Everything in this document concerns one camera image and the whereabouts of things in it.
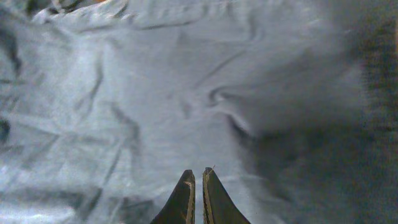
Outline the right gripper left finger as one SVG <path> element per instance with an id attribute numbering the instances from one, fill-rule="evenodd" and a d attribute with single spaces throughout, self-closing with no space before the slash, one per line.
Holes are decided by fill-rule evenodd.
<path id="1" fill-rule="evenodd" d="M 195 223 L 195 176 L 185 170 L 161 211 L 150 224 Z"/>

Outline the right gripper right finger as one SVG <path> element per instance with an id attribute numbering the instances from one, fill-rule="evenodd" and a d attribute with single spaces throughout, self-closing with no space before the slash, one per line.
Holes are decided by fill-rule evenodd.
<path id="1" fill-rule="evenodd" d="M 239 211 L 214 169 L 203 172 L 204 224 L 251 224 Z"/>

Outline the navy blue clothes pile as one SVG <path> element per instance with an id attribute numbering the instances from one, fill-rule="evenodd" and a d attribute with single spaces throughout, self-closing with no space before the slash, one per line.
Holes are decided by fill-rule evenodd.
<path id="1" fill-rule="evenodd" d="M 397 222 L 396 1 L 2 1 L 1 222 Z"/>

